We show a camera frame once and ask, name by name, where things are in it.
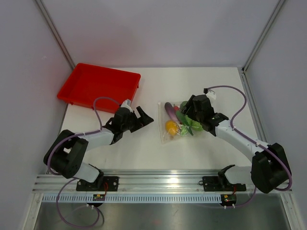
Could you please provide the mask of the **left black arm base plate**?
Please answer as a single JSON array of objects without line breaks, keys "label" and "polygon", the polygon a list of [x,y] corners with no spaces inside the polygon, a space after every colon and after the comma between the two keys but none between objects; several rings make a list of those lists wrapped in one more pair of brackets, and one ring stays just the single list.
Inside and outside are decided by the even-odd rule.
[{"label": "left black arm base plate", "polygon": [[117,176],[104,176],[103,180],[95,183],[90,183],[80,179],[76,185],[78,192],[117,192],[119,185],[119,177]]}]

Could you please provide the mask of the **red plastic tray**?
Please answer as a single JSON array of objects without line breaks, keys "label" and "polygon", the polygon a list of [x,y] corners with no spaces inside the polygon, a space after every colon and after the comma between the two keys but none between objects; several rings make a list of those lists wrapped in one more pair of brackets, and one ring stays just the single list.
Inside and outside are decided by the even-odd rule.
[{"label": "red plastic tray", "polygon": [[93,109],[96,98],[108,97],[115,101],[101,99],[97,101],[96,109],[113,114],[118,109],[116,103],[133,100],[140,79],[139,73],[79,63],[61,87],[57,98],[68,104]]}]

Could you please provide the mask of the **aluminium mounting rail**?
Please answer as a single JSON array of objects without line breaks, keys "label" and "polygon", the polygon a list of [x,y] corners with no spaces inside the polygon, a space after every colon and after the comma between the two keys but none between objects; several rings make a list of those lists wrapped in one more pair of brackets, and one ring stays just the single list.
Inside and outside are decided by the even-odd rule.
[{"label": "aluminium mounting rail", "polygon": [[252,193],[252,183],[245,183],[246,190],[235,186],[229,191],[212,191],[207,187],[211,183],[203,177],[216,176],[217,170],[104,170],[104,179],[108,181],[108,193],[117,194],[232,194]]}]

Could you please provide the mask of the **right aluminium corner post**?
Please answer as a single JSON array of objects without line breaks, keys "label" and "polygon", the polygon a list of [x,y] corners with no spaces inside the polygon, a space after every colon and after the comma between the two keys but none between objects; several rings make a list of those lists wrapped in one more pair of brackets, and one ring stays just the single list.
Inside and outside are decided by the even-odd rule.
[{"label": "right aluminium corner post", "polygon": [[286,3],[287,0],[278,0],[276,5],[274,6],[273,11],[271,12],[266,24],[264,25],[251,53],[249,54],[244,66],[242,67],[242,72],[244,74],[247,73],[250,65],[252,64],[254,58],[261,49],[263,42],[265,41],[266,37],[269,35],[269,32],[271,31],[275,21],[277,20],[281,10],[283,9]]}]

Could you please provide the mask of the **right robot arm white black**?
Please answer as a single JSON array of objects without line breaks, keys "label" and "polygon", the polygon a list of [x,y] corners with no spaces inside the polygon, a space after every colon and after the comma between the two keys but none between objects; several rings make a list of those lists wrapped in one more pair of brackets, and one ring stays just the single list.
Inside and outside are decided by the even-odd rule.
[{"label": "right robot arm white black", "polygon": [[222,113],[216,113],[210,99],[205,95],[192,95],[181,112],[201,124],[202,128],[240,151],[249,161],[249,166],[229,165],[218,172],[218,185],[224,190],[235,184],[254,184],[267,194],[281,190],[284,182],[290,189],[292,174],[283,147],[254,139],[235,128],[232,120]]}]

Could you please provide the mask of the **aluminium corner post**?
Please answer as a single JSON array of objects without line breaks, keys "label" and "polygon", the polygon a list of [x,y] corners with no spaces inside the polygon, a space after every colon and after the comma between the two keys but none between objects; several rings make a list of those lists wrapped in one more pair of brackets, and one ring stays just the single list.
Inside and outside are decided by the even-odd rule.
[{"label": "aluminium corner post", "polygon": [[49,30],[52,33],[52,36],[54,37],[54,39],[56,40],[56,43],[58,44],[63,56],[65,57],[69,67],[73,70],[75,68],[75,63],[68,51],[68,49],[66,48],[60,33],[58,32],[58,29],[56,28],[55,23],[53,22],[53,19],[50,15],[50,13],[47,10],[47,7],[44,4],[43,0],[34,0],[34,3],[36,4],[38,10],[40,11],[44,21],[46,22]]},{"label": "aluminium corner post", "polygon": [[251,53],[249,54],[244,66],[242,67],[242,72],[244,74],[247,73],[250,65],[252,64],[254,58],[261,49],[263,42],[265,41],[266,37],[269,35],[269,32],[271,31],[275,21],[277,20],[281,10],[283,9],[286,3],[287,0],[278,0],[276,5],[274,6],[273,11],[271,12],[266,24],[264,25]]}]

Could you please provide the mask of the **clear zip top bag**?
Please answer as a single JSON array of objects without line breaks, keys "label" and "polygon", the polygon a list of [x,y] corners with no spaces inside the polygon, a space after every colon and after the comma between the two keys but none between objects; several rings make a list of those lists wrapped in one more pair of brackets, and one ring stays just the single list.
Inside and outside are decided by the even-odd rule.
[{"label": "clear zip top bag", "polygon": [[[170,102],[172,104],[172,106],[174,107],[174,105],[176,106],[180,106],[181,102]],[[168,114],[165,111],[165,105],[166,102],[159,102],[158,103],[158,124],[159,124],[159,134],[160,134],[160,140],[162,142],[162,144],[166,144],[166,143],[170,143],[170,142],[174,142],[177,140],[181,140],[183,138],[186,139],[202,139],[202,138],[207,138],[208,134],[203,130],[203,131],[194,131],[193,129],[191,129],[191,127],[188,125],[188,122],[186,121],[186,119],[182,116],[182,121],[180,122],[176,122],[178,127],[181,125],[185,125],[188,129],[188,134],[186,136],[180,136],[178,133],[175,136],[171,136],[167,133],[166,129],[165,129],[165,123],[170,119],[170,117],[168,116]]]}]

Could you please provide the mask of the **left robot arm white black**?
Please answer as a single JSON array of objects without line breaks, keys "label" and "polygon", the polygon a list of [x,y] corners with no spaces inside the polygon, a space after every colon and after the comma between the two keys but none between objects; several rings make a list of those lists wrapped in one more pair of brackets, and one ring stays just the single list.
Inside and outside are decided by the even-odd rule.
[{"label": "left robot arm white black", "polygon": [[98,130],[85,133],[60,132],[43,162],[52,174],[66,179],[78,179],[78,191],[101,191],[106,188],[104,173],[97,167],[83,161],[88,150],[115,144],[123,133],[133,133],[154,121],[141,107],[137,107],[139,117],[128,106],[121,106],[112,118]]}]

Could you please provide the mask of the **dark green fake pepper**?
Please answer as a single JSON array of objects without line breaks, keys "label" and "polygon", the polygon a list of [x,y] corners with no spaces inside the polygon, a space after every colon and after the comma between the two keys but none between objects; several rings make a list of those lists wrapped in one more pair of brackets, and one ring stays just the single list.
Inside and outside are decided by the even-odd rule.
[{"label": "dark green fake pepper", "polygon": [[185,116],[185,118],[191,129],[194,131],[203,131],[202,125],[199,122],[190,119],[188,116]]}]

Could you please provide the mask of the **dark green fake cucumber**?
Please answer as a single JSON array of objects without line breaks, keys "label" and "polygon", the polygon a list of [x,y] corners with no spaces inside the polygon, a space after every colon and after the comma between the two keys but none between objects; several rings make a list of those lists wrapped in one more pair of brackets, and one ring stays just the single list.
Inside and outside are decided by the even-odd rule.
[{"label": "dark green fake cucumber", "polygon": [[187,111],[188,111],[186,107],[187,103],[188,103],[187,101],[183,101],[179,106],[179,110],[186,120],[187,120]]}]

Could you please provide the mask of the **purple fake eggplant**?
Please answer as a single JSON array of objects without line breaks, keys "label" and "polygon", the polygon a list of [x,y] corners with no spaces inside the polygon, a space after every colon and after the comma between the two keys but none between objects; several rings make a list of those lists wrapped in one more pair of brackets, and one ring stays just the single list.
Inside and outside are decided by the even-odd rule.
[{"label": "purple fake eggplant", "polygon": [[176,111],[173,108],[172,104],[170,102],[166,102],[165,105],[165,111],[168,114],[168,116],[170,117],[171,120],[173,120],[174,122],[179,122],[177,116],[176,116]]}]

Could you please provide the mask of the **yellow fake lemon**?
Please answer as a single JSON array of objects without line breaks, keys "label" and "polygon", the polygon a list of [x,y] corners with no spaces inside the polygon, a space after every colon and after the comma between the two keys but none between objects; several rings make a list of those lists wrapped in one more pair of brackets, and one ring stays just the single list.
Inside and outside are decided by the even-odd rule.
[{"label": "yellow fake lemon", "polygon": [[171,136],[175,136],[179,131],[177,123],[172,120],[169,120],[165,123],[165,129],[167,133]]}]

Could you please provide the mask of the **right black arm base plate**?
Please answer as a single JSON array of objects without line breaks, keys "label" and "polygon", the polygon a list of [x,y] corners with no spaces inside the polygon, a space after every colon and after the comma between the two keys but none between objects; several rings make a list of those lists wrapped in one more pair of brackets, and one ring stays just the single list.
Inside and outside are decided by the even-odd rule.
[{"label": "right black arm base plate", "polygon": [[245,184],[230,184],[227,180],[220,182],[218,176],[204,176],[199,181],[205,192],[245,192]]}]

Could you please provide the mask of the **left aluminium corner post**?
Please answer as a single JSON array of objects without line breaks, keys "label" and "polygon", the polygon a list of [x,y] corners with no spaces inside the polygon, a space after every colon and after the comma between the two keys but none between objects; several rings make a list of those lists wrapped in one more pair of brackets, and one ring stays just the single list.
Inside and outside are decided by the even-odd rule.
[{"label": "left aluminium corner post", "polygon": [[56,40],[56,43],[58,44],[63,56],[65,57],[69,67],[73,70],[75,68],[75,63],[68,51],[68,49],[66,48],[60,33],[58,32],[58,29],[56,28],[55,23],[53,22],[53,19],[50,15],[50,13],[47,10],[47,7],[44,4],[43,0],[34,0],[34,3],[36,4],[38,10],[40,11],[44,21],[46,22],[49,30],[52,33],[52,36],[54,37],[54,39]]}]

